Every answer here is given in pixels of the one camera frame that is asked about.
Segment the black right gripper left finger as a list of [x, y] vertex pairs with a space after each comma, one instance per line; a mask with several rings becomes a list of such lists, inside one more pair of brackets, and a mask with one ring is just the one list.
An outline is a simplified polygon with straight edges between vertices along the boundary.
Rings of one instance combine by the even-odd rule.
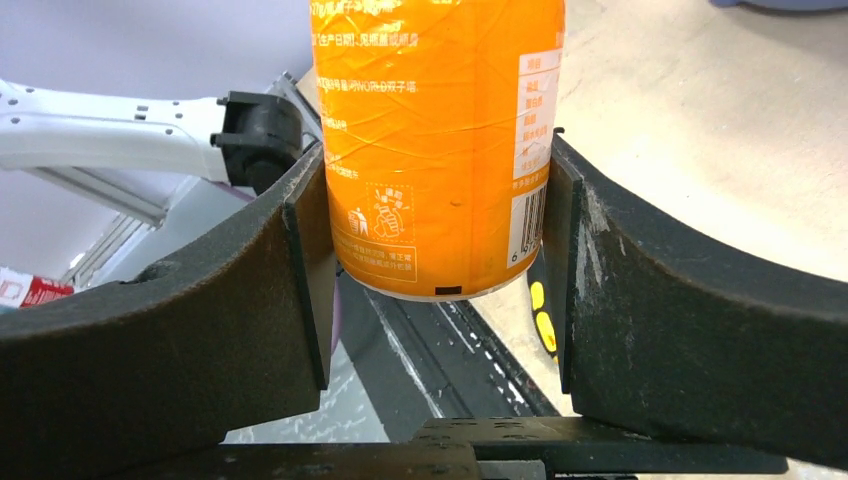
[[336, 259], [324, 154], [127, 282], [1, 318], [1, 475], [89, 479], [315, 410]]

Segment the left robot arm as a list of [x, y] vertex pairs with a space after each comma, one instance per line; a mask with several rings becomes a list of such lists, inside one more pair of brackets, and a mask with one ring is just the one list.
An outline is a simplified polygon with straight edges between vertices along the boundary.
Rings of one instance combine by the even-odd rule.
[[262, 193], [298, 160], [303, 118], [288, 99], [231, 91], [139, 99], [1, 83], [1, 166], [179, 173]]

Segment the orange juice bottle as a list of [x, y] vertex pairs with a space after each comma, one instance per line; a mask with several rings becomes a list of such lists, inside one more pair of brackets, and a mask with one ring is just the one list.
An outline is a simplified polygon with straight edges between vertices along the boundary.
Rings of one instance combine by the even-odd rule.
[[313, 1], [332, 239], [412, 301], [468, 299], [540, 248], [566, 5]]

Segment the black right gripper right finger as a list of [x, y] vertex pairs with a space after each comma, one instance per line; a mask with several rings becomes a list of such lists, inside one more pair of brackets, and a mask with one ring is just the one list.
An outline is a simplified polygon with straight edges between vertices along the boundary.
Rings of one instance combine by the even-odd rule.
[[717, 241], [552, 144], [543, 248], [563, 390], [650, 437], [847, 465], [847, 286]]

